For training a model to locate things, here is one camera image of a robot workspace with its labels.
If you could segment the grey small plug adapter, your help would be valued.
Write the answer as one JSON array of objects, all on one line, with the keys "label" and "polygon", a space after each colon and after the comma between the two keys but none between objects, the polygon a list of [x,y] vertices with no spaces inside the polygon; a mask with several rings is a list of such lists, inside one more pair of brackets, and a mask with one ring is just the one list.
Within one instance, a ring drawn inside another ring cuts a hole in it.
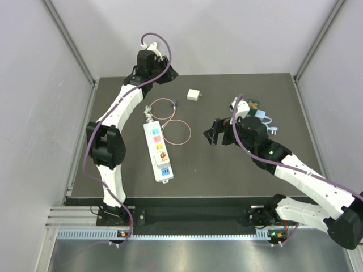
[{"label": "grey small plug adapter", "polygon": [[172,99],[171,101],[172,101],[171,104],[172,104],[173,109],[176,109],[176,107],[177,107],[177,100],[176,99]]}]

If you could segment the white charger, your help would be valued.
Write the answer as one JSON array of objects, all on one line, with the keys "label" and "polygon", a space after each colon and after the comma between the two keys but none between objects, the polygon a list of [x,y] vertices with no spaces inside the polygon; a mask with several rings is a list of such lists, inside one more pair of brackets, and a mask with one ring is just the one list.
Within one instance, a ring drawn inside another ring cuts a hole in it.
[{"label": "white charger", "polygon": [[187,99],[190,101],[198,101],[202,93],[199,90],[189,89],[187,93]]}]

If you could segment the dark green cube adapter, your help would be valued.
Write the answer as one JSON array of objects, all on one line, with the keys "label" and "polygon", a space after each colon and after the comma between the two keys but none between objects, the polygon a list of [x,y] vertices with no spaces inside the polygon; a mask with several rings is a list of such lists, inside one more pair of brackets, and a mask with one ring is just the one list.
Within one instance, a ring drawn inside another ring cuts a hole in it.
[{"label": "dark green cube adapter", "polygon": [[247,102],[250,107],[250,111],[257,111],[259,109],[260,101],[255,99],[248,99]]}]

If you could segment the white multicolour power strip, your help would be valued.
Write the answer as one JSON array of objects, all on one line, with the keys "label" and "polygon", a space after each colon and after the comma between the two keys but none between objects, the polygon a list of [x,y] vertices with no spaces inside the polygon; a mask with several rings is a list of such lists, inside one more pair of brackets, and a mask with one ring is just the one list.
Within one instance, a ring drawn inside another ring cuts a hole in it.
[{"label": "white multicolour power strip", "polygon": [[161,167],[156,165],[155,153],[160,151],[167,151],[162,128],[159,121],[155,120],[151,114],[151,107],[146,106],[143,112],[146,117],[146,123],[143,125],[147,147],[149,150],[151,166],[154,173],[154,178],[157,183],[167,184],[174,178],[171,168],[171,162]]}]

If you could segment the white cube socket adapter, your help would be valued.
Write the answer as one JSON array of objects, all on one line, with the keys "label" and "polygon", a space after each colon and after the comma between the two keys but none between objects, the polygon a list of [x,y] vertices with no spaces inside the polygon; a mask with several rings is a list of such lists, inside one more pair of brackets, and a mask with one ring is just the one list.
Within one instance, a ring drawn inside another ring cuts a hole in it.
[{"label": "white cube socket adapter", "polygon": [[155,153],[156,165],[161,167],[170,163],[169,155],[167,151],[160,151]]}]

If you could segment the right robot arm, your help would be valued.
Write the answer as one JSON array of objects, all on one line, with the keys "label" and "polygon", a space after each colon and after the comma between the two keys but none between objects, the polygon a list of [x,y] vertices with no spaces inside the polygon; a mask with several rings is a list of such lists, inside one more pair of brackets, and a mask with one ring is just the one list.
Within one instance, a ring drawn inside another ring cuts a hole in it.
[{"label": "right robot arm", "polygon": [[223,135],[223,145],[238,145],[256,166],[293,185],[315,202],[309,204],[276,194],[264,206],[269,223],[285,220],[313,227],[349,250],[362,245],[362,194],[326,179],[288,148],[271,140],[257,117],[216,119],[203,132],[212,146],[219,134]]}]

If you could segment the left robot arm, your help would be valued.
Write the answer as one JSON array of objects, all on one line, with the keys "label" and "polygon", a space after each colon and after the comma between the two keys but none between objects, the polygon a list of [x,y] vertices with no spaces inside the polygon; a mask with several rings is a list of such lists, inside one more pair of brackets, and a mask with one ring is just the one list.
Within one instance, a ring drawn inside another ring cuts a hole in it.
[{"label": "left robot arm", "polygon": [[126,147],[121,132],[135,107],[152,89],[153,83],[164,84],[178,76],[167,56],[157,49],[143,49],[137,54],[137,64],[121,85],[120,92],[109,109],[96,122],[86,126],[87,153],[96,165],[104,190],[98,225],[131,223],[124,205],[126,195],[121,178],[121,165]]}]

